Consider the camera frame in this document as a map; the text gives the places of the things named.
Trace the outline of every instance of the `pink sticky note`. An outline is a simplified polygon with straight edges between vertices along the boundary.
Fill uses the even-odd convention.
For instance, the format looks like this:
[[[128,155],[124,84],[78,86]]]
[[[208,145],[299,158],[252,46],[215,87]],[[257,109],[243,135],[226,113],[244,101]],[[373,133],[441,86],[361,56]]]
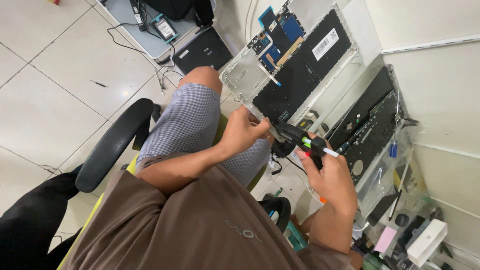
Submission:
[[[378,239],[378,243],[373,250],[384,253],[392,242],[393,238],[395,237],[395,234],[396,230],[390,227],[386,227],[384,232],[380,236],[380,239]]]

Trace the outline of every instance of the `man's right hand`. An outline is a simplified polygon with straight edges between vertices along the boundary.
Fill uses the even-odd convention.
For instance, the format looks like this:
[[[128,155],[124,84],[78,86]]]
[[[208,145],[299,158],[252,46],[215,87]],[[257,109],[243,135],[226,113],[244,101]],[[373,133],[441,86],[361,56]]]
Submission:
[[[318,137],[308,132],[310,139]],[[334,157],[325,154],[322,157],[323,168],[319,171],[313,160],[300,148],[295,150],[308,175],[310,186],[339,213],[354,215],[357,210],[357,193],[347,166],[347,161],[341,155]]]

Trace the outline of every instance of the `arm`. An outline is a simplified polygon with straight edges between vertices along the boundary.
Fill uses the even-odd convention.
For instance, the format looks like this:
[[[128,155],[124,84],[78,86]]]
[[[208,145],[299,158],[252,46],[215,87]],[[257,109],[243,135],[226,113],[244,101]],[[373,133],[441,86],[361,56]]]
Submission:
[[[264,136],[270,124],[264,119],[258,125],[249,121],[244,106],[235,110],[228,121],[222,140],[215,146],[185,156],[155,163],[141,170],[136,177],[160,190],[165,197],[183,189],[216,164],[251,147]]]
[[[316,135],[309,133],[310,138]],[[313,217],[310,243],[327,246],[347,254],[350,249],[353,219],[357,210],[357,194],[343,156],[324,155],[324,167],[318,171],[313,160],[296,149],[310,185],[328,202]]]

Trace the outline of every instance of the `black armrest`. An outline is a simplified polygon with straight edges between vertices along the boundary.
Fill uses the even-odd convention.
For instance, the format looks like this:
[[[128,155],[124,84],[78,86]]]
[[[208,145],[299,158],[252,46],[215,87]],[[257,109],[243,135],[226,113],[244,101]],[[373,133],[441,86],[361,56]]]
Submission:
[[[136,134],[138,140],[136,137],[135,145],[141,147],[146,139],[145,128],[148,135],[148,123],[153,108],[151,100],[141,98],[122,113],[96,144],[82,166],[75,180],[78,190],[82,192],[95,190]]]
[[[258,202],[262,208],[270,214],[272,211],[278,212],[278,220],[276,226],[284,233],[287,229],[288,222],[290,221],[290,201],[284,197],[274,197],[270,200]]]

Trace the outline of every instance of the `knee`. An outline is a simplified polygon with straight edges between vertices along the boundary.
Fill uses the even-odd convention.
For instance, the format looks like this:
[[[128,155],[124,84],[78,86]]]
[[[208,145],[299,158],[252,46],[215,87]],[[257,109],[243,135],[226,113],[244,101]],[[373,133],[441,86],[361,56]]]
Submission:
[[[185,78],[180,82],[180,85],[185,83],[197,83],[213,89],[219,95],[222,94],[222,82],[220,81],[220,74],[214,68],[197,67],[190,71]]]

